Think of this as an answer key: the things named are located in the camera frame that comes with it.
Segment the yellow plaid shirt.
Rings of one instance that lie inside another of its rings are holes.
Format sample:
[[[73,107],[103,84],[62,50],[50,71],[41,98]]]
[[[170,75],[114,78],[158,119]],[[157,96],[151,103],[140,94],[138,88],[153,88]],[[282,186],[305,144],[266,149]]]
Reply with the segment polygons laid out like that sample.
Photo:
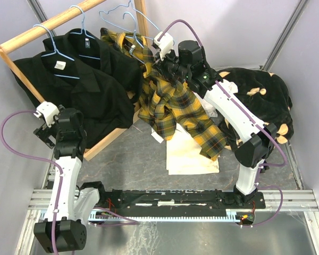
[[[177,125],[200,145],[200,155],[215,161],[226,145],[226,137],[205,112],[200,101],[186,83],[169,82],[153,67],[154,55],[146,38],[130,33],[101,28],[100,38],[130,57],[132,46],[136,62],[143,72],[142,92],[139,98],[139,118],[149,124],[164,140],[173,138]]]

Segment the white shirt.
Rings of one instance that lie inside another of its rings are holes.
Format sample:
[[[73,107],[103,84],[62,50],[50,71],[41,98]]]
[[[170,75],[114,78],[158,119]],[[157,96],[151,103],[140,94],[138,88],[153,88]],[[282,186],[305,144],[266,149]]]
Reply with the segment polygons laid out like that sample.
[[[238,93],[238,87],[234,82],[229,82],[226,79],[223,79],[222,84],[226,84],[233,94]],[[208,103],[205,99],[202,99],[197,93],[194,92],[194,95],[198,98],[202,107],[204,108],[205,112],[207,113],[209,117],[218,117],[218,113],[214,106]],[[159,143],[161,143],[164,140],[163,138],[160,137],[160,135],[158,135],[155,132],[153,128],[151,128],[151,136],[153,136],[153,138]]]

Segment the wooden clothes rack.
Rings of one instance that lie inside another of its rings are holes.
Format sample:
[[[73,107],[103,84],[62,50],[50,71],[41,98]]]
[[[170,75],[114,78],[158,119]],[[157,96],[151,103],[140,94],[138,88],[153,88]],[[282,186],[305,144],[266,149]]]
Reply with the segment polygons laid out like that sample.
[[[139,32],[148,35],[148,27],[147,21],[145,19],[146,15],[146,7],[144,1],[131,1],[131,4],[136,9],[137,12],[137,22]],[[46,27],[49,30],[53,30],[75,17],[79,16],[81,12],[79,10],[74,10],[73,8],[69,8],[62,13],[44,21],[42,23],[43,27]],[[13,63],[13,61],[9,57],[9,53],[21,48],[22,46],[36,40],[42,35],[47,33],[47,30],[43,29],[43,27],[33,27],[14,38],[0,44],[0,57],[6,63],[6,65],[13,71],[13,73],[21,79],[24,86],[32,93],[33,97],[36,98],[40,103],[44,102],[45,99],[43,96],[37,91],[37,89],[32,85],[32,83],[28,80],[28,78],[20,71],[20,69]],[[106,148],[109,144],[111,144],[117,137],[119,137],[126,129],[115,129],[113,130],[107,137],[103,138],[100,142],[94,145],[91,149],[86,149],[84,153],[84,159],[90,161],[93,159],[99,152],[101,152],[104,148]]]

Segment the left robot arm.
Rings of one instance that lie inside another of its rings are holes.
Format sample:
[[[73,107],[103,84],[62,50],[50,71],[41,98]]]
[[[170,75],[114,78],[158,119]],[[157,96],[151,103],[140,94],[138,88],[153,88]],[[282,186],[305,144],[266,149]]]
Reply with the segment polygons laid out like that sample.
[[[59,254],[85,247],[89,215],[94,207],[106,204],[107,194],[98,181],[84,184],[75,197],[87,141],[82,112],[62,108],[51,120],[55,178],[44,219],[34,225],[33,233],[46,253]]]

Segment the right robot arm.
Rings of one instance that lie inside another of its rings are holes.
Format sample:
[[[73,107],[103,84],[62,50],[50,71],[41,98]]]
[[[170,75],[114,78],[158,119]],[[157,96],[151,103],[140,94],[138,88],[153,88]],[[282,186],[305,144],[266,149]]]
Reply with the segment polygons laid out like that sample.
[[[153,40],[157,49],[155,67],[170,80],[185,81],[231,124],[242,144],[234,152],[240,163],[239,177],[232,192],[226,192],[223,204],[245,208],[257,192],[257,174],[264,168],[277,128],[266,125],[231,92],[223,79],[206,61],[205,50],[197,41],[179,43],[176,54],[173,40]]]

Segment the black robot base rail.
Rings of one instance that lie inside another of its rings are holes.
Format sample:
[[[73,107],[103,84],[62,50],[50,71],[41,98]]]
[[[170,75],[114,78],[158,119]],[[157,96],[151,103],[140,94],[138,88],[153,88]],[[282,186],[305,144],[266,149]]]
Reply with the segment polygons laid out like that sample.
[[[121,216],[225,216],[227,209],[264,209],[264,195],[221,190],[112,190],[101,193],[98,206]]]

